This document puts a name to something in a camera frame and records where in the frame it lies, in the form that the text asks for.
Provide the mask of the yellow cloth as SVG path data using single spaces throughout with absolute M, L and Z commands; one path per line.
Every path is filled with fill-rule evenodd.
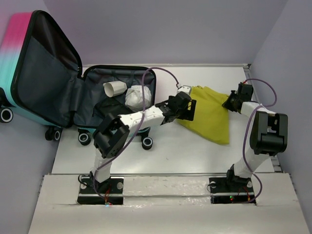
M 207 86 L 193 86 L 191 98 L 196 100 L 194 120 L 178 119 L 178 124 L 213 143 L 229 144 L 229 113 L 226 108 L 222 107 L 228 95 Z

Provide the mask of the white paper cup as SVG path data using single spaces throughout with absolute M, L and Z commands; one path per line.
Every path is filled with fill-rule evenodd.
M 127 90 L 127 84 L 122 81 L 111 81 L 103 84 L 107 97 L 112 98 L 123 94 Z

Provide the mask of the pink and teal suitcase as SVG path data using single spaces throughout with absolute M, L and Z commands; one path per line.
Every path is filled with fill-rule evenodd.
M 14 114 L 47 126 L 46 140 L 58 141 L 76 126 L 86 146 L 103 119 L 94 106 L 109 98 L 103 84 L 122 81 L 156 94 L 156 75 L 142 66 L 94 65 L 80 56 L 53 17 L 42 10 L 13 14 L 0 46 L 0 121 Z

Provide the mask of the black pouch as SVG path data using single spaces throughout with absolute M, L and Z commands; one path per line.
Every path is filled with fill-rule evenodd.
M 93 117 L 99 117 L 101 119 L 104 119 L 108 114 L 116 116 L 128 113 L 129 110 L 126 106 L 124 106 L 115 98 L 110 97 L 98 102 L 94 106 Z

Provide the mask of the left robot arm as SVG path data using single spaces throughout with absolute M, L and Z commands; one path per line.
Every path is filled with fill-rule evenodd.
M 112 161 L 140 130 L 171 123 L 175 119 L 192 121 L 195 107 L 195 99 L 185 92 L 179 92 L 143 111 L 118 116 L 108 114 L 93 133 L 96 158 L 91 173 L 95 184 L 110 178 Z

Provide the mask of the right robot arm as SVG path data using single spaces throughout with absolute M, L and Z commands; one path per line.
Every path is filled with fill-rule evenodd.
M 231 166 L 225 179 L 231 190 L 252 185 L 256 169 L 269 157 L 284 152 L 288 144 L 288 116 L 252 101 L 253 92 L 252 85 L 241 82 L 222 104 L 227 110 L 248 117 L 242 158 Z

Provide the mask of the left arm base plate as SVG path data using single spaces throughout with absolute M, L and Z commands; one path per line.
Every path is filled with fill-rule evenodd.
M 124 178 L 112 176 L 103 183 L 93 187 L 93 178 L 90 175 L 79 175 L 79 192 L 77 203 L 80 205 L 123 205 Z

